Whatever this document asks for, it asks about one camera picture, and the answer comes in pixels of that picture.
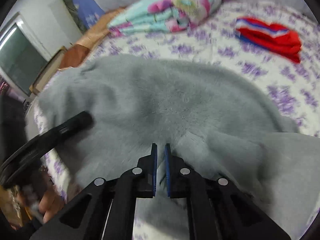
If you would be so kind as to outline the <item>person's left hand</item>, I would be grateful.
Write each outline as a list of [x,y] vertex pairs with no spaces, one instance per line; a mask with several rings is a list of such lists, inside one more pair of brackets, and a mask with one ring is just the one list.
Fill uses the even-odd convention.
[[26,188],[26,190],[21,187],[18,188],[16,199],[41,224],[51,220],[65,205],[50,179],[46,182],[46,191],[41,199],[32,192],[33,188],[31,186]]

